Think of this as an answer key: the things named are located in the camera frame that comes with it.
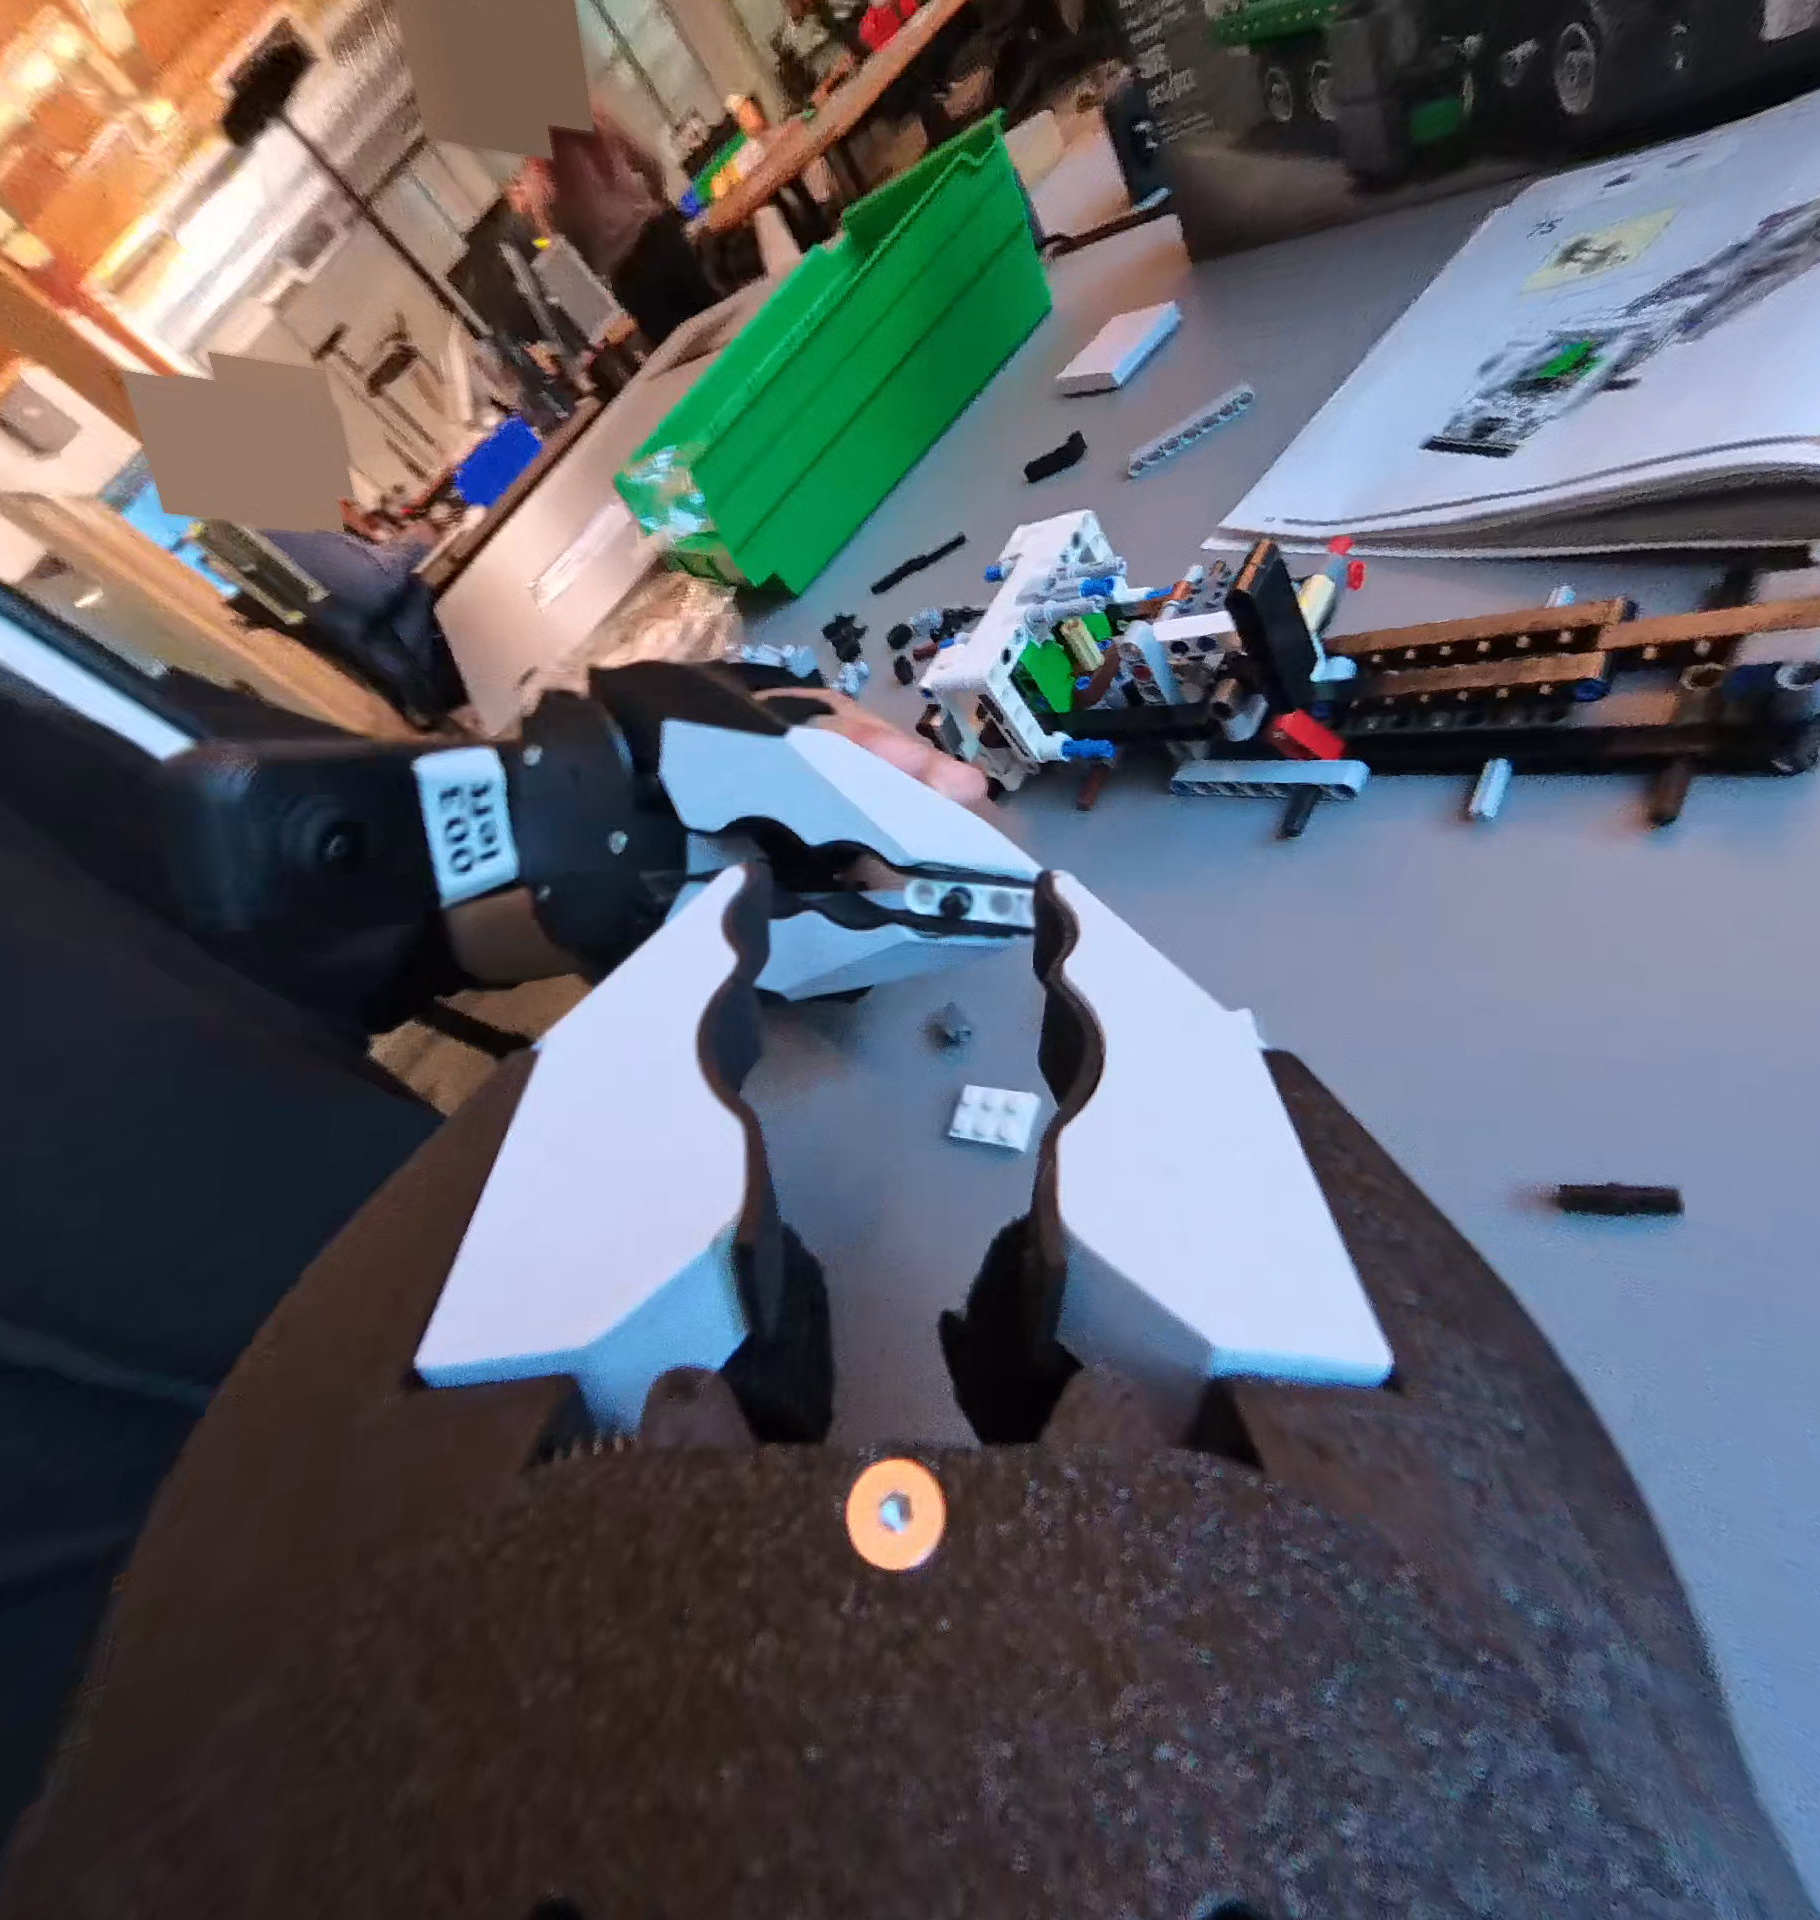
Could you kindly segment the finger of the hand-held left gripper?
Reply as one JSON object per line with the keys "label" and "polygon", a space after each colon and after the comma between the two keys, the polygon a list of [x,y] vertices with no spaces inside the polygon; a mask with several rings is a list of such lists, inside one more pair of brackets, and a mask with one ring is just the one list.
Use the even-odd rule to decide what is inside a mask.
{"label": "finger of the hand-held left gripper", "polygon": [[1032,900],[1043,874],[978,812],[814,725],[666,720],[657,777],[691,886],[760,861],[799,900]]}
{"label": "finger of the hand-held left gripper", "polygon": [[786,1001],[860,995],[1024,947],[1037,936],[1039,921],[1007,927],[919,919],[902,908],[904,887],[783,896],[790,909],[770,918],[760,992]]}

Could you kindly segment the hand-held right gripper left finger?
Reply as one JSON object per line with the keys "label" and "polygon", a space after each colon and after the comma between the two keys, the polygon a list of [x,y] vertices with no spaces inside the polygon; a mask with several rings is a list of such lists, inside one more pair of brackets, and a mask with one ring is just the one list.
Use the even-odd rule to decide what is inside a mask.
{"label": "hand-held right gripper left finger", "polygon": [[414,1354],[426,1385],[573,1380],[596,1427],[637,1432],[695,1367],[758,1437],[829,1435],[829,1291],[745,1097],[770,900],[763,865],[712,875],[541,1040]]}

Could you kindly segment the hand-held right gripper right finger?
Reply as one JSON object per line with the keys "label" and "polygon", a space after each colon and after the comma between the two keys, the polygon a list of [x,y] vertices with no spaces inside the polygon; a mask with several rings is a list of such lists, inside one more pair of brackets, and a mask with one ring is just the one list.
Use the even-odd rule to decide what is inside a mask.
{"label": "hand-held right gripper right finger", "polygon": [[1396,1357],[1287,1109],[1230,1009],[1081,880],[1037,887],[1053,1116],[1026,1207],[939,1320],[981,1444],[1035,1444],[1110,1370],[1180,1444],[1222,1382],[1386,1388]]}

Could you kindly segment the cluster of small lego pieces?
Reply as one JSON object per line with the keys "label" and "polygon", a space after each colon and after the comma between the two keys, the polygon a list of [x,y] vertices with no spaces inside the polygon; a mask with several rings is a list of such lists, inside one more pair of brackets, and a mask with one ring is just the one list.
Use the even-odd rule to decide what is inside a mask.
{"label": "cluster of small lego pieces", "polygon": [[[896,684],[919,684],[943,651],[974,634],[986,612],[985,604],[960,602],[927,606],[894,621],[882,635],[882,647]],[[855,701],[872,676],[868,634],[855,614],[842,612],[827,621],[820,645],[741,639],[726,647],[723,666],[736,684],[756,695],[802,697],[831,691]]]}

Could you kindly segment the light grey lego beam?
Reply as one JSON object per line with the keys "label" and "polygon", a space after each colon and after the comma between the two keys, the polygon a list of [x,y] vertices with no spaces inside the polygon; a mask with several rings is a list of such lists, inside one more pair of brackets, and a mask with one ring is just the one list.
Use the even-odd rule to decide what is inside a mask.
{"label": "light grey lego beam", "polygon": [[1291,801],[1315,796],[1351,804],[1372,780],[1366,761],[1336,760],[1192,760],[1173,769],[1167,789],[1178,797]]}

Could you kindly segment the white lego tile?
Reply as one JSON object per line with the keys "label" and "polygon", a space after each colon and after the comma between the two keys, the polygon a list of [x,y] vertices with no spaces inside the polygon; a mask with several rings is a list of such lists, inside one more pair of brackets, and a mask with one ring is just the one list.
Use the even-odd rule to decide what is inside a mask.
{"label": "white lego tile", "polygon": [[1056,373],[1055,392],[1064,397],[1120,392],[1178,335],[1182,321],[1177,299],[1119,311]]}

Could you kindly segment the partly built lego model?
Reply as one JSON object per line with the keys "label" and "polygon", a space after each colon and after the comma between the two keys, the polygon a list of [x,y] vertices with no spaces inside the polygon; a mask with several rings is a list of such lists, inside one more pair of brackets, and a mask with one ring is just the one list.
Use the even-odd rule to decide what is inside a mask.
{"label": "partly built lego model", "polygon": [[[1810,549],[1820,574],[1820,542]],[[1390,775],[1638,775],[1670,825],[1707,775],[1820,763],[1820,590],[1757,595],[1738,568],[1705,608],[1647,614],[1564,587],[1522,609],[1339,634],[1369,565],[1351,539],[1294,569],[1275,539],[1131,580],[1089,511],[1021,526],[973,634],[915,684],[924,739],[1015,793],[1081,769],[1094,804],[1127,756],[1336,760]]]}

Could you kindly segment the black lego box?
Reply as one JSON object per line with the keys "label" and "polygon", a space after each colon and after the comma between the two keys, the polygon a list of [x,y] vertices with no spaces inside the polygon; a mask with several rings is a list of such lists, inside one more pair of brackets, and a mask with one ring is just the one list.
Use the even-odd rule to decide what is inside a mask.
{"label": "black lego box", "polygon": [[1820,85],[1820,1],[1106,4],[1208,260]]}

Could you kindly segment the lego instruction booklet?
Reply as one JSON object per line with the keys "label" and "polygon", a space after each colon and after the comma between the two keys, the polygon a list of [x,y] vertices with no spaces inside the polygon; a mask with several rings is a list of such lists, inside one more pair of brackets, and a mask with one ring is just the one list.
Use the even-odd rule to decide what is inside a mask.
{"label": "lego instruction booklet", "polygon": [[1553,558],[1820,539],[1820,87],[1545,175],[1208,549]]}

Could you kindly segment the person's left hand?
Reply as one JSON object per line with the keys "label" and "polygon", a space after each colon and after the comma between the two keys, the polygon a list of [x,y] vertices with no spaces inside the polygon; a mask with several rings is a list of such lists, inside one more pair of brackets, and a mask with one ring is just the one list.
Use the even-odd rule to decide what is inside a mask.
{"label": "person's left hand", "polygon": [[860,703],[838,697],[812,725],[850,739],[952,804],[991,804],[991,782],[981,767],[948,756],[921,731],[904,731]]}

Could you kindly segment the clear plastic bag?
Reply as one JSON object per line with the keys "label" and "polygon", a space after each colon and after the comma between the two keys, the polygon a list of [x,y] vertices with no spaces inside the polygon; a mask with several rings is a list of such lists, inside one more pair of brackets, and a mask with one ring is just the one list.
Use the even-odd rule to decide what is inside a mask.
{"label": "clear plastic bag", "polygon": [[699,452],[691,443],[639,447],[612,480],[617,496],[666,568],[726,587],[753,587],[753,575],[734,560],[712,517],[695,470]]}

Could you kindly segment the green plastic bin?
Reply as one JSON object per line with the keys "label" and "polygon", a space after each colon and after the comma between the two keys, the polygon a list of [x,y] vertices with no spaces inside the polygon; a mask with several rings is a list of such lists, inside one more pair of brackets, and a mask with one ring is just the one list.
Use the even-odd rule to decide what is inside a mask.
{"label": "green plastic bin", "polygon": [[844,214],[634,447],[692,445],[754,590],[804,591],[1051,311],[991,111]]}

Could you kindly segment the blue plastic bin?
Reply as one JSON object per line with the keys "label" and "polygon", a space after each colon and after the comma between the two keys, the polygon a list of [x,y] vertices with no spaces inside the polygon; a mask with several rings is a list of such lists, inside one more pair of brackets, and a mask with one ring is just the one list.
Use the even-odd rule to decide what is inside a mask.
{"label": "blue plastic bin", "polygon": [[451,470],[451,488],[467,510],[491,510],[544,452],[544,435],[509,416]]}

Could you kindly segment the person's dark clothing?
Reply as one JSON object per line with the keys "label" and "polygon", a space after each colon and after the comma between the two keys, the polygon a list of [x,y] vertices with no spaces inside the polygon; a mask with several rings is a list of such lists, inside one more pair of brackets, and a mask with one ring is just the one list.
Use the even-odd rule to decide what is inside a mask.
{"label": "person's dark clothing", "polygon": [[0,689],[0,1860],[205,1408],[443,1116],[32,804],[117,745]]}

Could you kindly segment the wooden table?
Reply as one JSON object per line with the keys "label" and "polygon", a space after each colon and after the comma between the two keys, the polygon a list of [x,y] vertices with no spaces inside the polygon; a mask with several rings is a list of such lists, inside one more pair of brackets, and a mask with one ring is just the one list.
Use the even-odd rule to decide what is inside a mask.
{"label": "wooden table", "polygon": [[764,137],[756,165],[695,214],[684,229],[701,235],[749,227],[763,207],[800,182],[820,160],[831,165],[840,192],[860,195],[866,188],[850,162],[850,135],[874,116],[884,95],[910,75],[940,35],[973,7],[973,1],[931,1],[901,19],[896,33],[858,62],[822,101],[783,120]]}

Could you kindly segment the black light stand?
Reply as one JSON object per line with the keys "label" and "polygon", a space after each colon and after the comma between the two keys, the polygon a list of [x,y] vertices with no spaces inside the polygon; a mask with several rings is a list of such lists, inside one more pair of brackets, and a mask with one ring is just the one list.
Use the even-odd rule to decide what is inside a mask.
{"label": "black light stand", "polygon": [[243,60],[231,82],[231,93],[220,117],[226,142],[247,151],[263,142],[270,130],[286,131],[299,151],[320,171],[356,217],[402,261],[433,301],[455,319],[474,342],[489,342],[491,329],[483,315],[448,281],[406,244],[384,217],[380,207],[362,192],[342,168],[325,151],[322,143],[299,128],[293,99],[315,67],[311,47],[293,38],[263,38]]}

